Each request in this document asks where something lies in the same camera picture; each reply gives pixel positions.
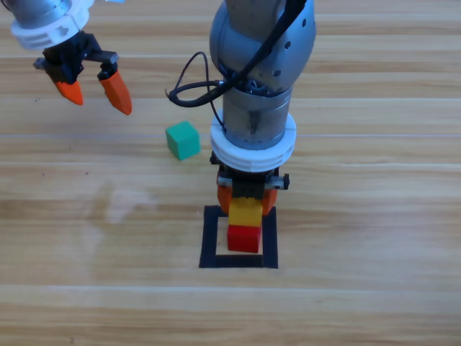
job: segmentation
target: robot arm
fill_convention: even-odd
[[[102,50],[96,38],[83,30],[94,0],[1,0],[15,21],[12,34],[30,50],[42,50],[34,66],[45,71],[66,98],[82,105],[78,75],[83,61],[101,63],[98,79],[112,105],[129,115],[130,93],[118,71],[118,54]]]
[[[224,81],[179,87],[180,78],[168,94],[182,107],[212,105],[223,96],[211,125],[210,161],[219,165],[218,200],[228,214],[231,251],[259,251],[261,217],[290,184],[287,174],[279,176],[296,140],[290,98],[315,36],[313,0],[225,0],[210,35],[212,61]],[[195,86],[215,88],[198,99],[178,98]]]

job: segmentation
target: wood grain surface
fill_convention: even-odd
[[[97,64],[83,107],[61,99],[1,11],[0,345],[461,345],[459,0],[317,0],[279,270],[198,268],[212,113],[164,90],[208,52],[219,5],[94,6],[86,31],[119,52],[130,117]],[[164,130],[184,119],[203,151],[180,163]]]

